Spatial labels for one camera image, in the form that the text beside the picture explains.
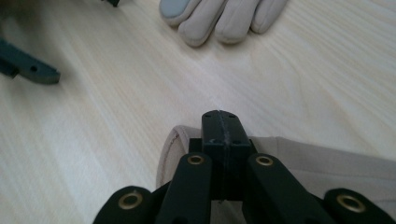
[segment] gray glove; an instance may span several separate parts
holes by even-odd
[[[161,0],[163,20],[179,25],[178,33],[190,46],[198,47],[216,25],[216,38],[227,44],[242,41],[249,27],[264,33],[288,0]]]

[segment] black object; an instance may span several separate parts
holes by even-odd
[[[120,0],[107,0],[113,7],[116,7],[119,4]]]
[[[152,193],[114,193],[94,224],[204,224],[212,200],[242,201],[247,223],[395,224],[368,199],[332,189],[321,200],[304,189],[276,157],[257,153],[239,118],[225,111],[202,117],[202,138],[191,139],[171,182]]]
[[[17,74],[41,84],[59,82],[60,74],[51,66],[15,48],[0,38],[0,73],[14,78]]]

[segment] dark object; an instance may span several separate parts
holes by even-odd
[[[41,84],[58,83],[61,76],[55,68],[40,62],[1,38],[0,73],[12,78],[20,74]]]
[[[120,0],[107,0],[113,7],[116,7],[119,4]]]
[[[349,189],[332,189],[324,200],[311,195],[280,160],[257,153],[239,118],[225,111],[203,115],[202,138],[190,140],[171,182],[152,193],[117,191],[93,223],[204,224],[211,200],[242,201],[247,223],[396,223]]]

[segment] light wood surface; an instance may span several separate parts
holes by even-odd
[[[62,77],[0,76],[0,223],[92,223],[116,190],[154,190],[170,130],[213,109],[249,135],[396,161],[394,1],[289,1],[265,35],[198,49],[158,4],[42,0],[2,21]]]

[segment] tabletop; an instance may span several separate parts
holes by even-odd
[[[0,76],[0,222],[92,223],[118,189],[155,190],[163,143],[210,110],[250,136],[396,161],[396,5],[289,1],[264,35],[187,46],[158,0],[31,0],[1,36],[61,72]]]

